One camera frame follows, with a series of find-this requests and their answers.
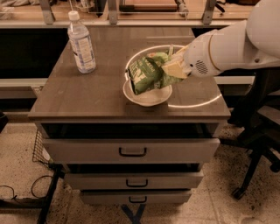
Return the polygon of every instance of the wire basket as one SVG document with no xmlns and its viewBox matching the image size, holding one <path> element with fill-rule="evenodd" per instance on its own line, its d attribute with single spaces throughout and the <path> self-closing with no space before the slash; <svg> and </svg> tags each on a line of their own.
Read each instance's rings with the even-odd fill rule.
<svg viewBox="0 0 280 224">
<path fill-rule="evenodd" d="M 33 156 L 32 156 L 32 161 L 35 163 L 39 163 L 46 168 L 49 168 L 49 161 L 44 158 L 43 156 L 43 150 L 44 146 L 42 143 L 42 134 L 37 130 L 36 137 L 35 137 L 35 144 L 34 144 L 34 149 L 33 149 Z"/>
</svg>

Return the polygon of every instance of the drawer handle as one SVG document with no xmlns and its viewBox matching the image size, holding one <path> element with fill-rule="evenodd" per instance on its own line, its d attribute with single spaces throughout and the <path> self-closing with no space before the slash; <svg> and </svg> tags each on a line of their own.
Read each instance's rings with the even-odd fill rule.
<svg viewBox="0 0 280 224">
<path fill-rule="evenodd" d="M 148 185 L 148 179 L 146 179 L 145 183 L 143 183 L 142 185 L 133 184 L 130 183 L 128 180 L 126 180 L 126 186 L 128 187 L 146 187 L 147 185 Z"/>
<path fill-rule="evenodd" d="M 147 202 L 147 196 L 143 197 L 143 199 L 139 197 L 130 197 L 129 196 L 129 202 L 130 203 L 146 203 Z"/>
<path fill-rule="evenodd" d="M 123 148 L 120 147 L 119 148 L 119 154 L 122 157 L 141 158 L 141 157 L 144 157 L 147 154 L 147 148 L 143 148 L 143 153 L 136 154 L 136 153 L 128 153 L 128 152 L 123 153 Z"/>
</svg>

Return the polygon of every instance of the bottle cap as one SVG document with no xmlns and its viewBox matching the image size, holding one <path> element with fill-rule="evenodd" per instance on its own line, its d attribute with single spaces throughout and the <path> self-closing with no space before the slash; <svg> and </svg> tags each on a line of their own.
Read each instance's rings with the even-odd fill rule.
<svg viewBox="0 0 280 224">
<path fill-rule="evenodd" d="M 79 12 L 76 11 L 76 10 L 70 10 L 68 12 L 68 16 L 69 16 L 69 19 L 72 20 L 72 21 L 80 19 Z"/>
</svg>

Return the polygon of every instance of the drawer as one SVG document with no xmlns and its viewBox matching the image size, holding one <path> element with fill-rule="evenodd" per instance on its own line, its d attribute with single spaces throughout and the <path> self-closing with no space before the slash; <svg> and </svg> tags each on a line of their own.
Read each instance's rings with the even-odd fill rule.
<svg viewBox="0 0 280 224">
<path fill-rule="evenodd" d="M 203 172 L 67 173 L 65 181 L 79 190 L 191 189 L 203 179 Z"/>
<path fill-rule="evenodd" d="M 194 139 L 44 139 L 60 164 L 174 164 L 209 162 L 218 138 Z"/>
<path fill-rule="evenodd" d="M 91 191 L 81 192 L 85 204 L 156 204 L 185 203 L 191 197 L 190 191 Z"/>
</svg>

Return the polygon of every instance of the bottle label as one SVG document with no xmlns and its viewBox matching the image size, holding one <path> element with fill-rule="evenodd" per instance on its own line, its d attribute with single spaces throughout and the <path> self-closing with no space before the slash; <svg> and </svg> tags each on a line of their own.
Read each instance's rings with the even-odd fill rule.
<svg viewBox="0 0 280 224">
<path fill-rule="evenodd" d="M 89 36 L 85 38 L 70 38 L 70 43 L 73 49 L 73 54 L 76 60 L 77 67 L 83 69 L 95 68 L 95 56 Z"/>
</svg>

